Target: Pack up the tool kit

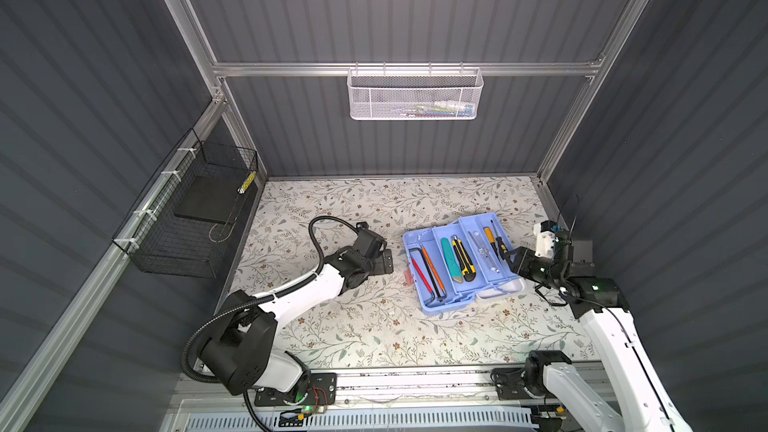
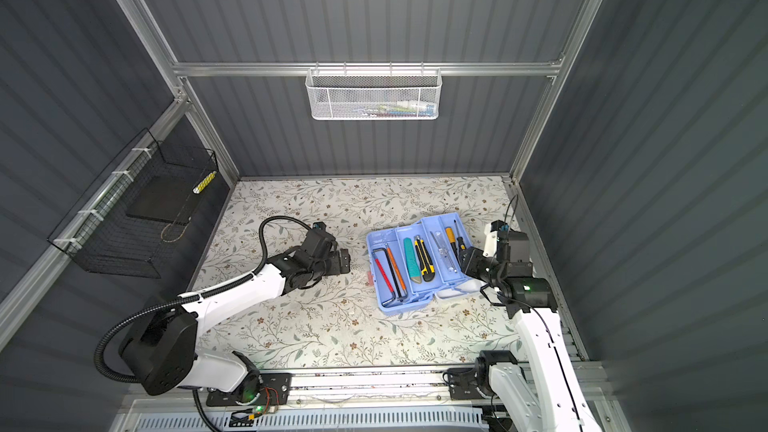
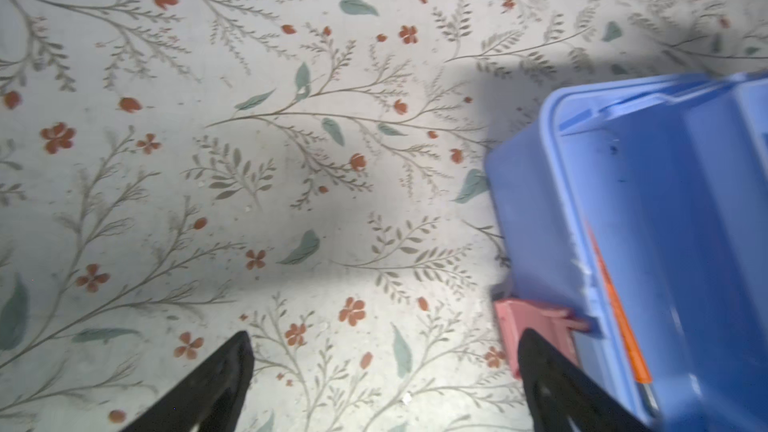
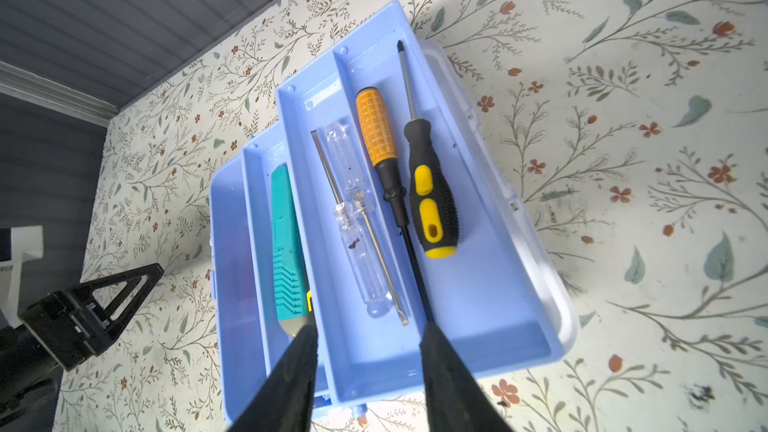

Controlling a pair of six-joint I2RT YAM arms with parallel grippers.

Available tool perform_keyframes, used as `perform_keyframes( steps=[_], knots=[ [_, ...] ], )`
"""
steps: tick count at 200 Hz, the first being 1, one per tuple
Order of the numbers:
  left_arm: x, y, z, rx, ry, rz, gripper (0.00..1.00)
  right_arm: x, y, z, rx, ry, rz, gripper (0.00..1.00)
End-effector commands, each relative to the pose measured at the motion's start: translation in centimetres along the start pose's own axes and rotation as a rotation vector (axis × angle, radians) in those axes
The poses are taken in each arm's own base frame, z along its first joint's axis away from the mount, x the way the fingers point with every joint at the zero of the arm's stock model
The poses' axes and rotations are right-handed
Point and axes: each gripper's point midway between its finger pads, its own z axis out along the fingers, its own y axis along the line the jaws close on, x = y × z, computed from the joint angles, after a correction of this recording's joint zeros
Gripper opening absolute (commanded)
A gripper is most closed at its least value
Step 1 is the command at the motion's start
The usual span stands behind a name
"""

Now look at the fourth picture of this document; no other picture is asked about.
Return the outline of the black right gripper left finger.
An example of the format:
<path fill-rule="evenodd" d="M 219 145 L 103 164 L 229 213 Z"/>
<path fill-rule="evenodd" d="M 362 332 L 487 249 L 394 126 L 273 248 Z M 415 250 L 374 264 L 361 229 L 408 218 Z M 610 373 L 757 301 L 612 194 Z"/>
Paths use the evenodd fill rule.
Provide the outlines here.
<path fill-rule="evenodd" d="M 303 326 L 228 431 L 309 431 L 318 367 L 318 331 Z"/>

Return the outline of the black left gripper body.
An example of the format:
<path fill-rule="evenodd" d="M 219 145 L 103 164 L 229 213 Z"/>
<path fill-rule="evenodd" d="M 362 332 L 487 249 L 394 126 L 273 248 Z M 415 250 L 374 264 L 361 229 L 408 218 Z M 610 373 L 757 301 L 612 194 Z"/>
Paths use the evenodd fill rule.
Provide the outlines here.
<path fill-rule="evenodd" d="M 92 288 L 51 293 L 1 331 L 1 412 L 28 414 L 58 393 L 59 372 L 70 371 L 114 344 L 114 304 L 101 305 Z"/>

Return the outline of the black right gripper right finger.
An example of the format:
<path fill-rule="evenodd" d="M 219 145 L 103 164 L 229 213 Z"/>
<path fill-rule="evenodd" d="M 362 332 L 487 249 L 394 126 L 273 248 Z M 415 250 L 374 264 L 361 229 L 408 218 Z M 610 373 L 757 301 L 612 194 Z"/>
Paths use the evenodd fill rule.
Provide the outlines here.
<path fill-rule="evenodd" d="M 426 323 L 420 351 L 430 431 L 512 431 L 436 323 Z"/>

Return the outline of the teal handle tool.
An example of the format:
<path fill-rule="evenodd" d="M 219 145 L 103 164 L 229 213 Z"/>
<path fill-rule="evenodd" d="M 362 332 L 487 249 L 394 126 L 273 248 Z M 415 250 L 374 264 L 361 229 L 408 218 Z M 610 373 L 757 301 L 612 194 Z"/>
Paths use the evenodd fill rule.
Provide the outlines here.
<path fill-rule="evenodd" d="M 271 219 L 275 310 L 283 331 L 295 337 L 305 325 L 314 322 L 314 315 L 307 309 L 306 293 L 311 289 L 286 164 L 272 173 Z"/>

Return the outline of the clear handle screwdriver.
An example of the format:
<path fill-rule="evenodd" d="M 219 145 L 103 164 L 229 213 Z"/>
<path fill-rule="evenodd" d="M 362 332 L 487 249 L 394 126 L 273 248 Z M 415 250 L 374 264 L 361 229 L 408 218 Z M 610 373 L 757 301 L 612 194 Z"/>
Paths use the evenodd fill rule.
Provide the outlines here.
<path fill-rule="evenodd" d="M 371 221 L 370 187 L 351 136 L 339 122 L 315 129 L 311 136 L 336 201 L 333 215 L 368 315 L 379 318 L 393 309 L 407 326 L 405 307 Z"/>

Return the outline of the black yellow small screwdriver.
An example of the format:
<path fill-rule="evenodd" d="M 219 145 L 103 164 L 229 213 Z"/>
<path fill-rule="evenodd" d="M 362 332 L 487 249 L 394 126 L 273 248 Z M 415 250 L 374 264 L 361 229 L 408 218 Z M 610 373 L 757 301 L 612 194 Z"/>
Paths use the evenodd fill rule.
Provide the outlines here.
<path fill-rule="evenodd" d="M 432 143 L 431 123 L 421 117 L 417 110 L 415 89 L 402 41 L 397 42 L 397 51 L 410 112 L 410 120 L 404 126 L 404 135 L 409 146 L 409 197 L 414 227 L 426 256 L 430 259 L 444 259 L 457 252 L 458 213 Z"/>

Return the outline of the white blue tool box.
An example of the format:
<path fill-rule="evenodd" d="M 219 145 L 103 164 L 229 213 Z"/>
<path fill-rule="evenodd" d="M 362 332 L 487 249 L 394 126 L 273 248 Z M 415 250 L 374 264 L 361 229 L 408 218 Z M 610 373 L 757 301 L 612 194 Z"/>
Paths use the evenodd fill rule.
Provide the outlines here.
<path fill-rule="evenodd" d="M 279 120 L 214 175 L 210 188 L 212 296 L 223 410 L 234 422 L 289 345 L 273 296 L 271 176 L 290 174 L 297 229 L 319 333 L 314 413 L 418 391 L 425 316 L 406 247 L 372 170 L 355 98 L 374 87 L 400 157 L 409 121 L 406 87 L 432 125 L 432 141 L 460 219 L 456 255 L 421 258 L 436 321 L 478 377 L 556 362 L 580 328 L 565 287 L 523 203 L 485 146 L 479 120 L 443 50 L 419 41 L 391 2 L 277 88 Z M 366 310 L 314 140 L 335 123 L 350 136 L 372 202 L 371 218 L 409 317 Z"/>

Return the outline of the orange handle screwdriver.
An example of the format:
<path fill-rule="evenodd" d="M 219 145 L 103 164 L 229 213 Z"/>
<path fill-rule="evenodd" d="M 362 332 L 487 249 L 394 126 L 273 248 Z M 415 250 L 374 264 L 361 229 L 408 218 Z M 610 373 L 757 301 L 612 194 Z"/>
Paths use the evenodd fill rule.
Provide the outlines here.
<path fill-rule="evenodd" d="M 370 162 L 382 185 L 383 198 L 392 209 L 405 243 L 426 320 L 434 323 L 433 309 L 408 229 L 410 222 L 405 204 L 406 191 L 401 181 L 396 141 L 383 96 L 377 88 L 366 87 L 358 92 L 355 105 Z"/>

